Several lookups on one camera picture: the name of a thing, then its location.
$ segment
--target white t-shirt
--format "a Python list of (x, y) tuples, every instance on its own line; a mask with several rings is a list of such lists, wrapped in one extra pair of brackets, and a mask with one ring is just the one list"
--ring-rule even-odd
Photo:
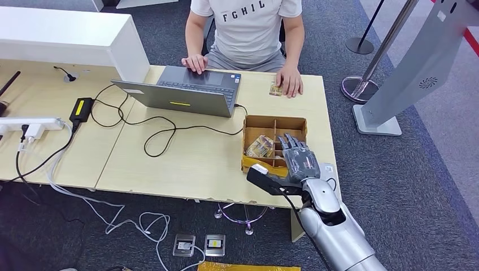
[(199, 16), (215, 15), (215, 45), (228, 59), (259, 64), (276, 53), (282, 17), (297, 17), (301, 0), (191, 0)]

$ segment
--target white cable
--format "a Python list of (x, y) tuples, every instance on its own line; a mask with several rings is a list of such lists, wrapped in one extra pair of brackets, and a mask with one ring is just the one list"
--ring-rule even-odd
[[(64, 125), (68, 128), (68, 131), (69, 131), (69, 136), (71, 137), (73, 135), (73, 131), (72, 131), (72, 127), (65, 123), (64, 122)], [(65, 153), (65, 151), (67, 150), (67, 148), (65, 148), (64, 150), (60, 151), (57, 155), (56, 155), (56, 158), (55, 160), (53, 161), (53, 164), (52, 166), (50, 167), (50, 169), (46, 172), (46, 177), (48, 179), (48, 182), (51, 186), (51, 188), (53, 188), (55, 191), (61, 193), (61, 194), (64, 194), (64, 195), (68, 195), (68, 196), (73, 196), (75, 198), (80, 198), (82, 200), (84, 200), (89, 206), (90, 208), (92, 208), (93, 212), (95, 212), (95, 214), (107, 225), (107, 227), (105, 228), (105, 234), (110, 234), (113, 230), (115, 230), (116, 228), (124, 225), (124, 224), (127, 224), (127, 223), (131, 223), (133, 224), (137, 229), (138, 231), (140, 231), (144, 236), (146, 236), (149, 240), (153, 241), (156, 243), (156, 255), (158, 256), (158, 259), (160, 260), (160, 263), (162, 265), (162, 267), (164, 268), (165, 271), (169, 271), (168, 268), (166, 268), (166, 266), (164, 265), (161, 257), (160, 257), (160, 252), (158, 250), (158, 246), (160, 244), (161, 241), (163, 241), (165, 238), (166, 238), (166, 235), (168, 234), (168, 225), (169, 225), (169, 221), (170, 221), (170, 216), (169, 215), (164, 215), (162, 213), (153, 213), (153, 212), (144, 212), (142, 213), (139, 218), (138, 218), (138, 223), (135, 223), (133, 220), (125, 220), (117, 225), (114, 225), (114, 222), (116, 221), (116, 219), (118, 218), (118, 215), (123, 211), (123, 209), (125, 208), (126, 205), (124, 204), (112, 204), (112, 203), (109, 203), (109, 202), (104, 202), (102, 200), (96, 200), (96, 199), (92, 199), (92, 198), (89, 198), (87, 196), (82, 196), (82, 195), (77, 195), (75, 193), (72, 193), (68, 190), (66, 190), (65, 188), (57, 185), (54, 181), (53, 181), (53, 174), (55, 172), (55, 168), (57, 167), (58, 163), (60, 162), (61, 158), (63, 157), (63, 154)], [(34, 156), (40, 158), (38, 155), (36, 155), (34, 152), (32, 151), (29, 151), (29, 150), (26, 150), (23, 146), (19, 147), (19, 151), (20, 152), (26, 152), (26, 153), (29, 153), (29, 154), (33, 154)], [(112, 207), (119, 207), (120, 209), (118, 210), (118, 212), (116, 213), (115, 217), (111, 220), (111, 222), (107, 222), (105, 218), (103, 218), (99, 213), (98, 211), (93, 207), (93, 205), (91, 204), (91, 202), (95, 202), (95, 203), (103, 203), (103, 204), (106, 204), (108, 206), (112, 206)], [(144, 216), (144, 215), (153, 215), (153, 216), (158, 216), (156, 219), (154, 219), (147, 227), (146, 229), (143, 228), (143, 224), (141, 222), (141, 218)], [(150, 236), (150, 232), (149, 232), (149, 228), (151, 226), (153, 226), (158, 220), (160, 219), (164, 219), (165, 220), (165, 227), (163, 229), (163, 232), (160, 236), (159, 239), (154, 239)], [(185, 271), (191, 267), (194, 267), (194, 266), (197, 266), (197, 265), (200, 265), (201, 263), (203, 263), (206, 259), (206, 255), (204, 254), (204, 252), (197, 246), (195, 245), (192, 245), (192, 248), (193, 249), (197, 249), (201, 252), (201, 254), (203, 255), (203, 260), (201, 260), (200, 262), (196, 263), (196, 264), (191, 264), (183, 269), (181, 269), (180, 271)]]

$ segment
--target chair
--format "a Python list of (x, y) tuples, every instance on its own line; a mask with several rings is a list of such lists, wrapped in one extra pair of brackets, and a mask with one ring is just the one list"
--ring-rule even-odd
[[(208, 19), (206, 20), (206, 24), (204, 25), (204, 29), (203, 29), (203, 49), (201, 50), (202, 55), (206, 55), (206, 54), (209, 53), (208, 46), (206, 45), (206, 41), (208, 40), (208, 35), (211, 31), (211, 27), (213, 26), (214, 22), (215, 22), (215, 17), (214, 17), (214, 15), (211, 15), (210, 17), (208, 17)], [(281, 43), (286, 41), (284, 23), (283, 23), (282, 20), (281, 20), (279, 40), (280, 40)], [(284, 57), (286, 57), (286, 52), (283, 50), (283, 48), (281, 48), (281, 53), (283, 54)]]

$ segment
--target person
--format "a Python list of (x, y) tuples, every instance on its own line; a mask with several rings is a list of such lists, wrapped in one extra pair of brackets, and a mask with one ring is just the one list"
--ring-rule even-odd
[[(206, 68), (277, 72), (288, 98), (303, 94), (298, 71), (304, 42), (301, 0), (191, 0), (185, 39), (188, 57), (181, 62), (201, 74)], [(216, 22), (215, 42), (202, 56), (203, 28), (209, 16)], [(279, 42), (284, 22), (286, 59)]]

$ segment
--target laptop keyboard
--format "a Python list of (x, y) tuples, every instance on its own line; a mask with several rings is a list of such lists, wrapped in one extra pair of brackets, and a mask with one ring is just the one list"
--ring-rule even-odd
[(233, 102), (232, 100), (233, 100), (234, 89), (215, 88), (214, 86), (182, 84), (182, 83), (174, 83), (174, 82), (166, 82), (166, 81), (160, 81), (158, 82), (158, 85), (169, 86), (172, 88), (179, 88), (179, 89), (189, 89), (189, 90), (199, 90), (199, 91), (210, 92), (210, 93), (220, 93), (225, 96), (228, 107)]

